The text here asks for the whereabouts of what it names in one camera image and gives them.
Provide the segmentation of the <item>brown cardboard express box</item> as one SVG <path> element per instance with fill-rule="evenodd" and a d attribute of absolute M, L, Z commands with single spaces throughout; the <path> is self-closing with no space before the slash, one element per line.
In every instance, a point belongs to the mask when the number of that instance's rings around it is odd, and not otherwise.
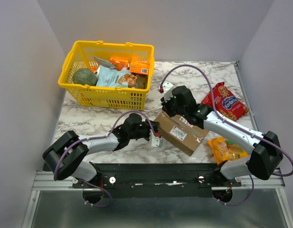
<path fill-rule="evenodd" d="M 167 113 L 161 112 L 155 121 L 159 123 L 159 134 L 188 156 L 193 155 L 209 133 L 206 129 L 190 124 L 180 115 L 169 117 Z"/>

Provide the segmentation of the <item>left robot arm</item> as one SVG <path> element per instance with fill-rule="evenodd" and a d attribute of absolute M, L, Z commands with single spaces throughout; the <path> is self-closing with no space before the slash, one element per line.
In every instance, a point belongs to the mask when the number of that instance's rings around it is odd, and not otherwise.
<path fill-rule="evenodd" d="M 99 171 L 92 163 L 84 162 L 85 156 L 107 151 L 118 151 L 128 146 L 130 140 L 145 139 L 153 147 L 160 147 L 159 122 L 146 118 L 140 111 L 128 111 L 129 116 L 121 125 L 116 123 L 105 135 L 79 136 L 73 130 L 64 133 L 42 155 L 43 160 L 54 173 L 54 180 L 68 177 L 83 179 L 90 187 L 99 184 Z"/>

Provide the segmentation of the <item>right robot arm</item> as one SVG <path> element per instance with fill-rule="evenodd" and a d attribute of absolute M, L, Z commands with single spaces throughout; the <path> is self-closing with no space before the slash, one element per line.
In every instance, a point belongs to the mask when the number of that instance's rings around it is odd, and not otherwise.
<path fill-rule="evenodd" d="M 225 161 L 213 174 L 214 183 L 224 186 L 236 177 L 253 175 L 261 180 L 268 180 L 283 159 L 278 150 L 280 146 L 275 133 L 266 134 L 244 127 L 221 114 L 212 107 L 198 104 L 186 86 L 163 85 L 159 92 L 162 110 L 169 117 L 180 115 L 191 125 L 212 131 L 244 149 L 248 156 L 233 161 Z"/>

